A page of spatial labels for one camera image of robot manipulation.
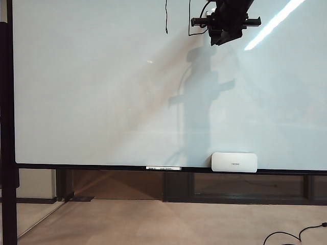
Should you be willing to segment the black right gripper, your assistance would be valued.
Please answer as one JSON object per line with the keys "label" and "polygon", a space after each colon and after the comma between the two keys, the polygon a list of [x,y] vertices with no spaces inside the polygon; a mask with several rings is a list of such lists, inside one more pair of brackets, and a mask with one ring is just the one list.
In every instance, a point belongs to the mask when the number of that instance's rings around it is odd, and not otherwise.
{"label": "black right gripper", "polygon": [[261,18],[249,18],[249,6],[233,7],[231,5],[217,5],[215,10],[203,17],[193,17],[191,26],[207,27],[211,38],[211,46],[225,44],[242,37],[242,30],[247,27],[258,27]]}

